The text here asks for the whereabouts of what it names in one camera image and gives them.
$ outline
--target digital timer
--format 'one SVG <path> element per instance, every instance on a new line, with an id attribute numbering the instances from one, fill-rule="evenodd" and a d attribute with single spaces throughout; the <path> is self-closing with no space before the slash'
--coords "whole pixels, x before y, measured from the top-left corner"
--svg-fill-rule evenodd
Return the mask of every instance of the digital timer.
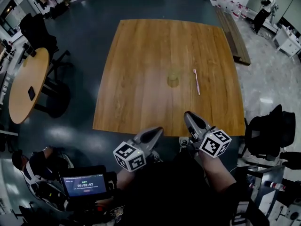
<path id="1" fill-rule="evenodd" d="M 93 183 L 77 184 L 77 187 L 93 186 Z"/>

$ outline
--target black phone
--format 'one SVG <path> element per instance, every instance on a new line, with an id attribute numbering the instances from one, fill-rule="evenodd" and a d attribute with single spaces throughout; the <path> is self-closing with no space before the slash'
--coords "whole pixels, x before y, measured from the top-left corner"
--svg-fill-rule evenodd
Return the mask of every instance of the black phone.
<path id="1" fill-rule="evenodd" d="M 32 86 L 30 86 L 30 88 L 28 90 L 28 95 L 29 95 L 30 100 L 33 100 L 34 97 L 36 96 L 36 94 L 34 93 L 34 90 L 33 90 Z"/>

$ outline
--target timer display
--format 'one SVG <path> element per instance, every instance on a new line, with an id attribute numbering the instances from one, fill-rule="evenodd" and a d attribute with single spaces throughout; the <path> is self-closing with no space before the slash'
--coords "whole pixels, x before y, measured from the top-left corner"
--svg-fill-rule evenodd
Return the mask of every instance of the timer display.
<path id="1" fill-rule="evenodd" d="M 93 186 L 93 183 L 77 184 L 77 187 L 82 187 L 82 186 Z"/>
<path id="2" fill-rule="evenodd" d="M 63 178 L 63 182 L 70 197 L 102 194 L 107 192 L 103 174 Z"/>

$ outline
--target black pants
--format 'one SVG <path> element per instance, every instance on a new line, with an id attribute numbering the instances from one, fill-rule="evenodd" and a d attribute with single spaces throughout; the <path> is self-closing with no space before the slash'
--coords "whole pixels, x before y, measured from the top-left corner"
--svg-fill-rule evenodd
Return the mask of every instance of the black pants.
<path id="1" fill-rule="evenodd" d="M 267 12 L 266 10 L 262 9 L 260 10 L 260 12 L 256 15 L 256 17 L 253 20 L 254 23 L 254 29 L 255 32 L 258 33 L 261 26 L 264 23 L 264 20 L 270 15 L 269 12 Z"/>
<path id="2" fill-rule="evenodd" d="M 280 153 L 280 159 L 287 160 L 282 165 L 292 170 L 301 170 L 301 153 L 298 152 L 285 152 Z"/>

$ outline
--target black office chair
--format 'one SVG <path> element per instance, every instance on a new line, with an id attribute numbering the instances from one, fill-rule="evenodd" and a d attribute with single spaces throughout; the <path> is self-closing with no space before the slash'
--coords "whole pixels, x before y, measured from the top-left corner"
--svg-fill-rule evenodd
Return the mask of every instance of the black office chair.
<path id="1" fill-rule="evenodd" d="M 248 125 L 246 119 L 245 147 L 239 155 L 243 157 L 246 149 L 251 155 L 273 161 L 280 148 L 291 145 L 295 138 L 295 113 L 282 111 L 278 105 L 269 115 L 257 116 Z"/>
<path id="2" fill-rule="evenodd" d="M 10 46 L 6 40 L 3 40 L 1 44 L 4 46 L 4 48 L 6 48 L 7 53 L 9 53 L 12 56 L 15 54 L 16 50 L 14 49 L 13 51 L 11 51 L 13 47 Z"/>
<path id="3" fill-rule="evenodd" d="M 57 52 L 58 46 L 56 45 L 56 37 L 52 36 L 48 33 L 44 18 L 42 14 L 37 14 L 34 17 L 31 14 L 27 14 L 20 23 L 20 28 L 22 34 L 27 38 L 30 45 L 33 49 L 38 48 L 46 48 L 49 52 L 49 60 L 53 64 L 51 69 L 49 70 L 47 76 L 54 71 L 55 73 L 55 81 L 57 81 L 57 69 L 60 66 L 71 66 L 73 67 L 72 63 L 63 63 L 61 62 L 65 55 L 70 55 L 69 51 L 65 51 L 57 60 L 52 59 L 55 52 Z M 25 51 L 21 55 L 19 63 L 21 63 L 22 59 L 25 59 L 26 56 L 24 55 Z"/>

